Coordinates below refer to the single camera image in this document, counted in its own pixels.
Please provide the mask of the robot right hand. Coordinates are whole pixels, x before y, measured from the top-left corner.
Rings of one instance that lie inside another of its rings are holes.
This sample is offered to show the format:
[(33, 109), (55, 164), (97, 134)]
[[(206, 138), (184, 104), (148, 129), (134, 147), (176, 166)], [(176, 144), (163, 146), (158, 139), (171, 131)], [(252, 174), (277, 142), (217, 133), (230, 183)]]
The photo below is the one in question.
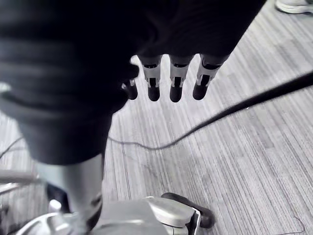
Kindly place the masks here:
[(156, 98), (160, 61), (177, 85), (195, 54), (215, 75), (262, 0), (3, 0), (0, 108), (15, 119), (40, 177), (76, 234), (102, 209), (112, 116), (129, 99), (138, 56)]

